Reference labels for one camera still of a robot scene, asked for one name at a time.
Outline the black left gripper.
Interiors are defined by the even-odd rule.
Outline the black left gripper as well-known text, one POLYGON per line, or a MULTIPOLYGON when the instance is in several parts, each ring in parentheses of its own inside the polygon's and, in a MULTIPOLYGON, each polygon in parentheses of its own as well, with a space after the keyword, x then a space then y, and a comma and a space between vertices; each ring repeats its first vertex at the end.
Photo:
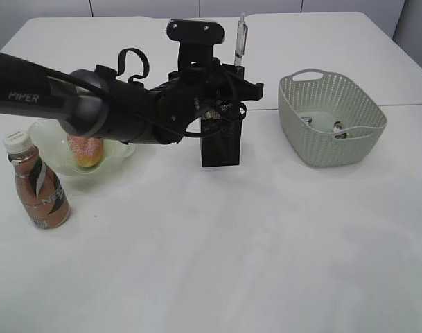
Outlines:
POLYGON ((200 86, 204 98, 221 101, 260 101, 263 83, 245 80, 245 68, 230 64, 216 64, 211 69, 192 65, 183 71, 172 71, 168 79, 180 79, 182 83, 200 86))

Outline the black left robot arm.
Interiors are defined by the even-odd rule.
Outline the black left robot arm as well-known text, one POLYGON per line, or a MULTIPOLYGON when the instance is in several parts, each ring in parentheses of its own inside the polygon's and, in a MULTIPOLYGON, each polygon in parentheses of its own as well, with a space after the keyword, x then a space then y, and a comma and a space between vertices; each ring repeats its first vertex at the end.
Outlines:
POLYGON ((152 89, 140 75, 120 80, 125 58, 120 52, 118 69, 65 74, 0 52, 0 114, 55 119, 75 136, 167 145, 220 133, 245 118, 246 101, 263 97, 262 84, 217 58, 179 68, 152 89))

